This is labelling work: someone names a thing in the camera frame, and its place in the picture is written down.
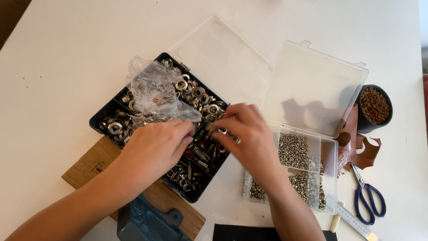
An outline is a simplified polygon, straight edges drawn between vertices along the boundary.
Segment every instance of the white table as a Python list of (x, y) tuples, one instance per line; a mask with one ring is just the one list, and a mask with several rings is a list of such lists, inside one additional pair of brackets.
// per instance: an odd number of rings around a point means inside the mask
[[(426, 240), (428, 151), (417, 0), (112, 1), (33, 0), (0, 52), (0, 239), (74, 189), (61, 175), (100, 138), (88, 125), (125, 85), (129, 60), (153, 59), (212, 13), (236, 23), (275, 63), (284, 40), (364, 62), (366, 84), (393, 102), (375, 166), (361, 171), (387, 203), (371, 229), (383, 240)], [(243, 169), (230, 157), (193, 206), (206, 218), (196, 238), (212, 239), (215, 223), (273, 226), (269, 207), (241, 196)], [(352, 203), (352, 174), (339, 178), (339, 200)], [(324, 230), (332, 216), (317, 214)], [(363, 240), (341, 221), (339, 240)], [(107, 217), (83, 240), (118, 240)]]

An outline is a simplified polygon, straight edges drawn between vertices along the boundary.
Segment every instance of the wooden board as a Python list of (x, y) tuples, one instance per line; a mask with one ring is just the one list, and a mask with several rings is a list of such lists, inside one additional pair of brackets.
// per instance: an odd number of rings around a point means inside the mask
[[(121, 149), (104, 136), (62, 175), (62, 178), (75, 189), (79, 189), (105, 170), (119, 156), (120, 152)], [(204, 226), (205, 218), (160, 181), (149, 186), (143, 192), (143, 196), (161, 212), (166, 213), (173, 208), (178, 209), (184, 217), (179, 228), (192, 240)], [(117, 211), (110, 217), (117, 221)]]

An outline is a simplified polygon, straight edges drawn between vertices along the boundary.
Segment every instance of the clear plastic bag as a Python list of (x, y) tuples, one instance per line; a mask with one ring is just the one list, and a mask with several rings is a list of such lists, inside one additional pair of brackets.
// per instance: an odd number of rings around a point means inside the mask
[(180, 74), (177, 68), (139, 56), (129, 62), (127, 87), (134, 95), (134, 108), (141, 112), (133, 117), (134, 123), (143, 126), (147, 121), (152, 122), (152, 118), (156, 122), (158, 117), (201, 121), (201, 113), (177, 98), (175, 83), (181, 80)]

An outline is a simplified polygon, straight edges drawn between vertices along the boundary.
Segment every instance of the black pot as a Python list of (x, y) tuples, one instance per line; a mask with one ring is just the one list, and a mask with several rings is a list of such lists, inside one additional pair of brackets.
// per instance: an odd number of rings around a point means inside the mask
[[(368, 87), (373, 87), (373, 89), (375, 89), (379, 93), (381, 93), (385, 97), (386, 103), (387, 103), (387, 105), (389, 107), (389, 116), (381, 124), (375, 124), (375, 123), (371, 122), (366, 117), (366, 115), (364, 114), (363, 109), (361, 107), (361, 94)], [(391, 118), (392, 118), (392, 104), (391, 104), (391, 100), (389, 99), (389, 97), (385, 93), (385, 91), (382, 90), (382, 88), (380, 88), (379, 86), (374, 85), (374, 84), (363, 85), (363, 87), (361, 88), (360, 93), (357, 96), (357, 99), (355, 100), (355, 103), (358, 105), (358, 125), (357, 125), (357, 132), (358, 133), (369, 133), (372, 130), (375, 130), (375, 129), (379, 128), (379, 127), (386, 126), (391, 121)]]

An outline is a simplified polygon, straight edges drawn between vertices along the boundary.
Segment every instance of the left hand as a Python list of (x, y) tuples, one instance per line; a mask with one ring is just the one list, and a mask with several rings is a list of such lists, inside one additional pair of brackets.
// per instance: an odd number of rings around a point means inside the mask
[(139, 127), (104, 172), (137, 196), (177, 164), (194, 134), (189, 120), (172, 119)]

